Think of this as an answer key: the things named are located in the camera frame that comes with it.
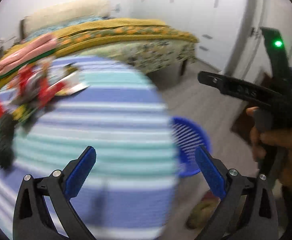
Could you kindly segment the person's right hand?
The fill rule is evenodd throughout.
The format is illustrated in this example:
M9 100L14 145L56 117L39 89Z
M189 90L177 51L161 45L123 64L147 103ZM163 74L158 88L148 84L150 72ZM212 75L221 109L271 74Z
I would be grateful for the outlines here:
M292 193L292 113L269 113L258 107L248 108L246 113L255 122L251 142L260 165L258 177L270 188L278 180Z

